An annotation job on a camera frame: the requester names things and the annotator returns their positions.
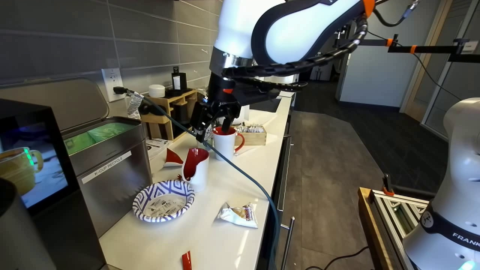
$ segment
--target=cabinet handle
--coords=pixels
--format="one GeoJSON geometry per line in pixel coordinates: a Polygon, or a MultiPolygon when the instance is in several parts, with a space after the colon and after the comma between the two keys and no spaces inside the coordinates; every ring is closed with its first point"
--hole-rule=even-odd
{"type": "Polygon", "coordinates": [[[287,264],[287,256],[288,256],[288,251],[290,250],[290,241],[292,239],[294,225],[295,225],[295,217],[292,217],[290,219],[290,226],[287,227],[286,225],[283,225],[283,224],[280,225],[283,229],[288,230],[287,241],[285,242],[285,250],[283,251],[282,267],[280,268],[281,270],[285,270],[285,266],[287,264]]]}

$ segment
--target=white countertop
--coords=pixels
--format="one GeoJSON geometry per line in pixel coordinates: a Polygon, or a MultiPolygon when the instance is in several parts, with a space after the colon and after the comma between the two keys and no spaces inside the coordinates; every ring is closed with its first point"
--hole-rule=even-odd
{"type": "MultiPolygon", "coordinates": [[[[240,150],[244,153],[232,160],[268,192],[274,184],[290,101],[283,97],[276,113],[250,111],[252,122],[271,119],[264,125],[269,133],[267,144],[245,147],[240,150]]],[[[170,146],[183,159],[191,147],[196,147],[196,141],[190,135],[170,146]]],[[[180,167],[163,168],[154,174],[153,182],[172,179],[178,173],[180,167]]],[[[181,256],[187,251],[191,252],[193,270],[254,270],[268,208],[268,200],[255,184],[226,162],[216,160],[210,151],[208,186],[196,194],[195,202],[183,216],[148,223],[130,211],[100,238],[100,244],[107,263],[122,270],[181,270],[181,256]],[[258,229],[217,220],[225,202],[231,206],[255,204],[258,229]]]]}

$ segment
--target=red mug handle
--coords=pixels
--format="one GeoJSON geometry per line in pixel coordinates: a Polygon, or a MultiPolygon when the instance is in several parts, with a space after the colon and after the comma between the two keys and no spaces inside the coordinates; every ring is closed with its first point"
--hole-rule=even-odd
{"type": "Polygon", "coordinates": [[[235,153],[240,150],[240,148],[242,148],[245,144],[245,137],[240,132],[237,132],[237,135],[241,137],[241,144],[237,148],[235,148],[235,153]]]}

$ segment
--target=mug handle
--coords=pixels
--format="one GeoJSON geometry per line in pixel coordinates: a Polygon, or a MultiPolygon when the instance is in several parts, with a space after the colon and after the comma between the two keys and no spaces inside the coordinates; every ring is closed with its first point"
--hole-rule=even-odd
{"type": "Polygon", "coordinates": [[[245,137],[240,132],[237,132],[237,135],[241,137],[241,144],[237,148],[235,148],[235,153],[240,150],[240,148],[242,148],[245,144],[245,137]]]}
{"type": "Polygon", "coordinates": [[[42,158],[42,153],[40,153],[37,150],[30,150],[30,155],[33,155],[36,157],[36,170],[35,173],[41,171],[43,169],[43,158],[42,158]]]}

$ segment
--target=electrical outlet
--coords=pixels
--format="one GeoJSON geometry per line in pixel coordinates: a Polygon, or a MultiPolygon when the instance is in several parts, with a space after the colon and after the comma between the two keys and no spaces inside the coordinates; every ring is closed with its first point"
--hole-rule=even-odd
{"type": "Polygon", "coordinates": [[[122,98],[125,98],[125,94],[117,95],[113,92],[113,87],[123,86],[121,81],[119,68],[106,68],[102,69],[103,81],[105,82],[105,88],[107,89],[108,101],[113,102],[122,98]]]}

